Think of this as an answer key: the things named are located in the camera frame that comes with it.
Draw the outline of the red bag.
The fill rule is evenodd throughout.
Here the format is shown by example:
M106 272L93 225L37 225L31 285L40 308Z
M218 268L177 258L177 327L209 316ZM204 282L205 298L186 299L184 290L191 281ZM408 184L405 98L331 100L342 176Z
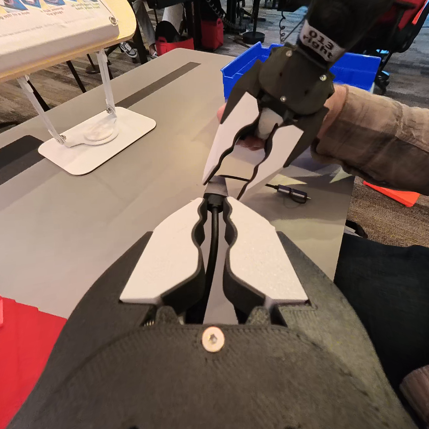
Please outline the red bag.
M194 40L192 37L182 38L180 41L167 42L165 38L160 37L156 42L155 46L157 49L158 56L162 56L175 49L189 49L194 50Z
M208 51L216 51L223 45L223 21L201 20L201 46Z

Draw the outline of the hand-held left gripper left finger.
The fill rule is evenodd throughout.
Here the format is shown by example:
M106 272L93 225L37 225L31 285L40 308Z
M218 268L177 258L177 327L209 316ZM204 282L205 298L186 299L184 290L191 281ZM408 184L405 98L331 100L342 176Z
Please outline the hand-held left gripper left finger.
M206 200L196 198L163 220L152 232L120 301L170 306L177 314L203 296L205 267L201 244L205 239Z

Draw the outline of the red plastic bin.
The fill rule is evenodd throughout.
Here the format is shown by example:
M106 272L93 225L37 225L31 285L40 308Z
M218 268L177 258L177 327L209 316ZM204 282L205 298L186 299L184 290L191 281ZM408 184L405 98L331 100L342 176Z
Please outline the red plastic bin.
M43 372L67 319L0 298L0 427L6 428Z

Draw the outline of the slim grey usb-c hub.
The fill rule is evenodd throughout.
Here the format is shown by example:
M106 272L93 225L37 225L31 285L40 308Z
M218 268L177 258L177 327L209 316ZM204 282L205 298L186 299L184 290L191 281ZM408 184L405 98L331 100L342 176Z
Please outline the slim grey usb-c hub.
M210 196L228 197L226 179L222 175L214 175L208 182L203 198L208 199Z

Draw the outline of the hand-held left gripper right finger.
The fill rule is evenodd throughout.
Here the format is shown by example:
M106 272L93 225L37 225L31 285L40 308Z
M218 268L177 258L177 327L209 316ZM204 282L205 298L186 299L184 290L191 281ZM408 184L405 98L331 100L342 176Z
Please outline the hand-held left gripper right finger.
M274 226L233 197L223 201L225 241L223 293L239 324L256 307L269 315L281 307L308 306L304 290Z

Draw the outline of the person's plaid shirt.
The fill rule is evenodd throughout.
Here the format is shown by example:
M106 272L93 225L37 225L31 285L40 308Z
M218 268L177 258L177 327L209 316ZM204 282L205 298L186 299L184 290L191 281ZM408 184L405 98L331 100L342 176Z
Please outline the person's plaid shirt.
M429 366L409 373L400 384L400 391L416 412L427 415L429 410Z

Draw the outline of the black floor stand pole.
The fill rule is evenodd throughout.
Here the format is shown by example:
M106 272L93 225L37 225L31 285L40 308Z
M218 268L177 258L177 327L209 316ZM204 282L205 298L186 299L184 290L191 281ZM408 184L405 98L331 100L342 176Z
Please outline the black floor stand pole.
M265 41L265 33L257 31L258 15L260 8L260 0L253 1L251 20L253 21L253 29L242 34L242 41L247 45L255 45Z

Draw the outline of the person's dark trouser leg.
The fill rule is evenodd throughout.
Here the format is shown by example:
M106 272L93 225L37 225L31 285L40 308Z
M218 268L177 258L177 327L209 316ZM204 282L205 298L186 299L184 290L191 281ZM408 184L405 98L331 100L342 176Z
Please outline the person's dark trouser leg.
M429 249L345 233L335 285L357 313L394 388L429 362Z

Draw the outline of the person's right hand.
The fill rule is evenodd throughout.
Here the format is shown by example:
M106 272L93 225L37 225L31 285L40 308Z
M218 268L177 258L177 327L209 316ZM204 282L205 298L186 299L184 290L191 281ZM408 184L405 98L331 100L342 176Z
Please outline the person's right hand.
M329 110L324 117L323 124L318 132L317 138L321 139L328 132L330 126L332 126L339 116L347 94L347 88L344 85L335 84L334 94L325 102L324 106ZM276 123L279 120L279 116L271 110L265 110L261 114L260 122L257 126L257 130L253 135L247 135L244 138L239 139L238 145L245 147L251 151L258 151L263 149L265 141L268 135Z

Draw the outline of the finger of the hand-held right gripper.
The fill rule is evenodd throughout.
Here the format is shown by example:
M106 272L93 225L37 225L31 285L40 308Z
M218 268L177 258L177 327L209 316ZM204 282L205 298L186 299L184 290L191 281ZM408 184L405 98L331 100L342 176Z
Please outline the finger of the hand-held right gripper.
M225 117L221 119L212 147L203 171L202 184L206 185L220 168L223 159L233 151L236 142L258 143L256 150L262 148L262 141L255 137L243 137L256 124L260 117L257 99L249 92L244 92L240 99L230 97L225 105Z
M254 168L251 179L240 191L239 200L264 187L284 168L303 133L295 125L275 126L266 141L265 157Z

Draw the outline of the blue plastic bin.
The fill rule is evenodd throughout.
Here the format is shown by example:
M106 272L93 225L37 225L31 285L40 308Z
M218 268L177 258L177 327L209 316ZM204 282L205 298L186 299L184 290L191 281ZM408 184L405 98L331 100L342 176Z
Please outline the blue plastic bin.
M271 44L264 47L260 42L241 53L234 60L221 69L223 76L223 93L228 99L235 83L245 72L255 64L257 60L265 62L272 49L281 47L279 44ZM381 59L376 56L345 53L331 68L334 74L334 82L347 84L370 92L375 81Z

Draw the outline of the orange plastic piece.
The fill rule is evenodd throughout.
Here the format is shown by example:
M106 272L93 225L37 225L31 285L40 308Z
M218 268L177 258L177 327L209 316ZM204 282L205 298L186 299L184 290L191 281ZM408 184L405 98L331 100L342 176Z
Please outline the orange plastic piece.
M367 181L363 181L363 185L366 185L369 188L381 193L382 195L387 196L393 199L394 201L397 201L398 203L404 205L405 207L414 206L420 197L420 194L416 192L393 190L393 189L370 184Z

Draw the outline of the document stand with wooden board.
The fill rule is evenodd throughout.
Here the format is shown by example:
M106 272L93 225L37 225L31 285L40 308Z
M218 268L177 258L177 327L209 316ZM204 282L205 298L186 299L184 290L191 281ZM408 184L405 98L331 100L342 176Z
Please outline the document stand with wooden board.
M1 73L1 82L16 79L22 92L31 102L39 119L44 123L51 138L43 142L38 153L71 175L85 175L126 149L147 133L156 122L141 114L116 107L109 77L105 48L130 40L139 31L132 6L128 1L103 1L117 17L119 35L100 44L90 44L19 67L9 73ZM95 52L105 94L105 108L101 113L84 120L67 131L57 132L55 126L37 99L36 91L29 82L29 75L47 67Z

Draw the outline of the black backpack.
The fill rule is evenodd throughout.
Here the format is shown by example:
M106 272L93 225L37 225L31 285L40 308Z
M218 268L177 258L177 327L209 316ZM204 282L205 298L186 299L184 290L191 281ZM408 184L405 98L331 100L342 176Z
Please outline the black backpack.
M182 36L169 21L159 21L155 29L155 40L157 42L175 43L181 42Z

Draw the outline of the person's right forearm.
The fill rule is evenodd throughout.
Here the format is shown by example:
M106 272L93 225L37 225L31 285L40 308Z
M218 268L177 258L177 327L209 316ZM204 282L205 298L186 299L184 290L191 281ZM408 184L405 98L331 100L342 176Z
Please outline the person's right forearm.
M311 154L377 186L429 195L429 110L359 88Z

